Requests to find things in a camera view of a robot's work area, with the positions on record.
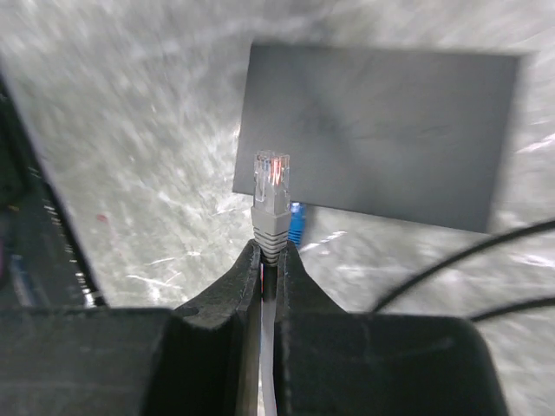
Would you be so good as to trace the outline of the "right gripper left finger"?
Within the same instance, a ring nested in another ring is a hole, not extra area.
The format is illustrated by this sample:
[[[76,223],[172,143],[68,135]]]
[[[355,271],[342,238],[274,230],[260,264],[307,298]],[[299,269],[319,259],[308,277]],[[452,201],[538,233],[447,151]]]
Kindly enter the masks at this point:
[[[253,415],[259,247],[176,309],[5,309],[4,415]]]

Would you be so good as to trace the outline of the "black network switch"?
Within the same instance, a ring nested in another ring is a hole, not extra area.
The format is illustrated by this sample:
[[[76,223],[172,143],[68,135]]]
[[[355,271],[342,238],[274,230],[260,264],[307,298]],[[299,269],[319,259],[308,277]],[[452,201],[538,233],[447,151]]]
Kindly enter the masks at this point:
[[[294,201],[484,233],[520,55],[251,46],[232,189],[258,151],[290,158]]]

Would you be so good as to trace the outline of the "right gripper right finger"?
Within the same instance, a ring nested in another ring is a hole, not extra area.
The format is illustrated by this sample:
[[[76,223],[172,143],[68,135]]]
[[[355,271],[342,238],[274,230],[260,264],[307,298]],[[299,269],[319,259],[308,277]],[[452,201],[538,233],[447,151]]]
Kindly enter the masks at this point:
[[[505,415],[489,349],[454,316],[349,313],[297,249],[277,267],[274,383],[281,415]]]

